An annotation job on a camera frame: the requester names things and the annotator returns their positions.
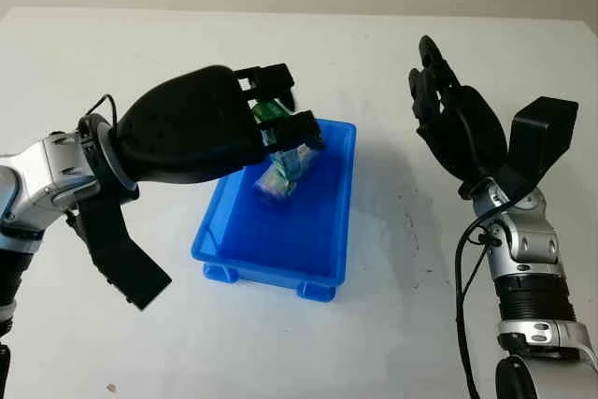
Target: silver joint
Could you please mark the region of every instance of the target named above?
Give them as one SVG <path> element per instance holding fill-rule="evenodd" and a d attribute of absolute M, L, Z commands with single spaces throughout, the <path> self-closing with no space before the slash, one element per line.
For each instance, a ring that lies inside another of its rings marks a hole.
<path fill-rule="evenodd" d="M 479 215 L 505 203 L 503 191 L 490 182 L 474 197 Z M 546 199 L 539 189 L 485 224 L 502 245 L 489 250 L 492 278 L 514 274 L 548 274 L 564 277 L 559 239 L 546 220 Z"/>
<path fill-rule="evenodd" d="M 598 373 L 598 358 L 591 347 L 588 328 L 577 321 L 510 320 L 501 321 L 499 334 L 525 335 L 529 346 L 578 349 Z"/>

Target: silver robot arm segment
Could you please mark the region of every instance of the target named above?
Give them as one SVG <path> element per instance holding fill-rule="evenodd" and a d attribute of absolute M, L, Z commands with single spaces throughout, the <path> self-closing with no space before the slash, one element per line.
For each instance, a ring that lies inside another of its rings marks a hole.
<path fill-rule="evenodd" d="M 478 216 L 507 201 L 491 180 L 472 197 Z M 559 239 L 545 212 L 546 199 L 536 188 L 484 223 L 501 241 L 489 248 L 488 261 L 500 298 L 498 341 L 510 353 L 497 367 L 497 394 L 595 398 L 598 358 L 568 301 Z"/>

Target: robotic hand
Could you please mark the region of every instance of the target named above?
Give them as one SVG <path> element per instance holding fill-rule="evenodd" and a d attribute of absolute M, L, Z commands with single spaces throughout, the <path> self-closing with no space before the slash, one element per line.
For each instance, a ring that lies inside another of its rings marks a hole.
<path fill-rule="evenodd" d="M 304 143 L 321 148 L 310 111 L 259 124 L 251 113 L 249 100 L 278 99 L 293 111 L 293 84 L 285 64 L 236 72 L 210 66 L 155 87 L 118 123 L 114 100 L 105 95 L 76 131 L 54 132 L 20 154 L 1 156 L 0 336 L 12 327 L 21 273 L 63 214 L 107 281 L 145 308 L 171 278 L 128 235 L 121 204 L 139 196 L 138 181 L 203 182 L 274 151 Z M 112 123 L 93 114 L 104 100 L 112 104 Z M 0 345 L 0 397 L 9 361 L 8 347 Z"/>
<path fill-rule="evenodd" d="M 478 398 L 464 331 L 463 301 L 488 255 L 502 321 L 498 342 L 509 357 L 496 368 L 499 399 L 595 398 L 598 358 L 586 326 L 576 321 L 562 268 L 559 240 L 536 188 L 569 148 L 577 103 L 540 97 L 512 122 L 506 146 L 500 122 L 482 96 L 462 86 L 433 40 L 420 41 L 423 70 L 409 87 L 418 134 L 435 158 L 463 184 L 477 220 L 465 230 L 455 258 L 457 331 L 469 394 Z M 461 258 L 481 228 L 485 246 L 463 287 Z"/>

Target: white tabletop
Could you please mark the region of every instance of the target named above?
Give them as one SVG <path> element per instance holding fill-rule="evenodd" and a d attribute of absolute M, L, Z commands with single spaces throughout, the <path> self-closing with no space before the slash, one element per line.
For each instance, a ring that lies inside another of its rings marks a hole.
<path fill-rule="evenodd" d="M 347 281 L 320 304 L 207 280 L 190 247 L 215 182 L 144 183 L 132 237 L 173 283 L 143 313 L 61 221 L 25 273 L 7 397 L 464 397 L 452 261 L 474 218 L 415 134 L 407 73 L 429 34 L 508 130 L 539 95 L 580 103 L 572 148 L 540 187 L 580 321 L 598 344 L 598 40 L 579 22 L 17 8 L 0 22 L 1 151 L 71 130 L 102 93 L 123 113 L 208 64 L 286 63 L 301 108 L 357 125 Z M 477 250 L 468 249 L 467 266 Z M 498 301 L 486 266 L 467 308 L 480 392 L 493 397 Z M 108 384 L 116 392 L 107 389 Z"/>

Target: blue tray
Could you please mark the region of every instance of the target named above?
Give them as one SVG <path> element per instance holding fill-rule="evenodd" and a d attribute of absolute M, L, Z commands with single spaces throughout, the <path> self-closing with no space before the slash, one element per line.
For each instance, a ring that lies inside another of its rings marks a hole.
<path fill-rule="evenodd" d="M 222 178 L 192 246 L 206 278 L 248 279 L 328 302 L 345 280 L 355 126 L 318 120 L 325 149 L 283 205 L 253 189 L 270 165 Z"/>

